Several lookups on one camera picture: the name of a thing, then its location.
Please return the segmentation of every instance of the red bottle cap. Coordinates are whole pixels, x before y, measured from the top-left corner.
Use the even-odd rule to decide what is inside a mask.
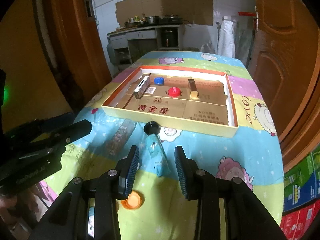
[[[169,88],[168,93],[169,93],[169,96],[171,97],[178,97],[181,95],[181,90],[180,88],[173,87],[173,88]]]

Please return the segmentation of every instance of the door panel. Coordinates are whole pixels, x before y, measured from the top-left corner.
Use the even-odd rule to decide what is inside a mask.
[[[318,26],[301,0],[257,0],[257,12],[259,30],[248,71],[282,142],[316,84]]]

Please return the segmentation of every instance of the barcode sticker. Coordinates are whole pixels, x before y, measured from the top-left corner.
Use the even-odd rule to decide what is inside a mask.
[[[148,87],[146,90],[146,94],[153,94],[155,92],[156,88],[155,87]]]
[[[312,208],[308,210],[307,220],[311,218],[311,215],[312,215]]]

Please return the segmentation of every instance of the screw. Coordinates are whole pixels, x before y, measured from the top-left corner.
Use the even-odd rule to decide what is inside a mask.
[[[242,179],[239,178],[239,177],[234,177],[234,178],[233,178],[233,182],[236,183],[236,184],[241,184]]]
[[[108,171],[108,175],[109,176],[114,176],[114,175],[117,175],[117,171],[116,170],[110,170],[110,171]]]
[[[198,174],[199,176],[203,176],[205,174],[205,171],[204,170],[196,170],[196,174]]]
[[[81,182],[81,178],[79,178],[79,177],[73,178],[73,180],[72,180],[72,183],[75,185],[79,184],[80,182]]]

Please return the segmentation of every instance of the shelf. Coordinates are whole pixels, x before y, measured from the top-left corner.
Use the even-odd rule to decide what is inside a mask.
[[[179,47],[160,47],[159,50],[164,49],[164,50],[179,50]]]

